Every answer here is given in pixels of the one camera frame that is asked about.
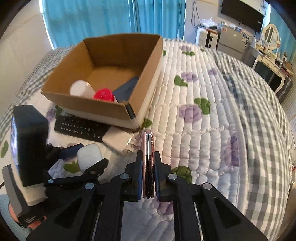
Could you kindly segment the operator hand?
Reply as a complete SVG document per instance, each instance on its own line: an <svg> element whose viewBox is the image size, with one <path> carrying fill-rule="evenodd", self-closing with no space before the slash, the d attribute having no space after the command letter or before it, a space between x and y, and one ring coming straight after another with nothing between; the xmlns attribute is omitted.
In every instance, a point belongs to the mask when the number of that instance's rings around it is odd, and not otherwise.
<svg viewBox="0 0 296 241"><path fill-rule="evenodd" d="M34 221L34 222L31 223L30 225L23 226L23 225L19 222L18 217L16 216L16 214L15 214L15 212L14 212L14 210L13 210L13 207L12 207L12 205L11 205L10 203L9 203L9 205L8 205L8 210L9 210L9 213L10 213L12 219L13 219L13 220L14 220L14 221L15 221L20 227L23 227L23 228L30 228L31 230L36 229L39 225L41 225L41 223L42 223L44 220L47 219L46 216L43 216L41 219Z"/></svg>

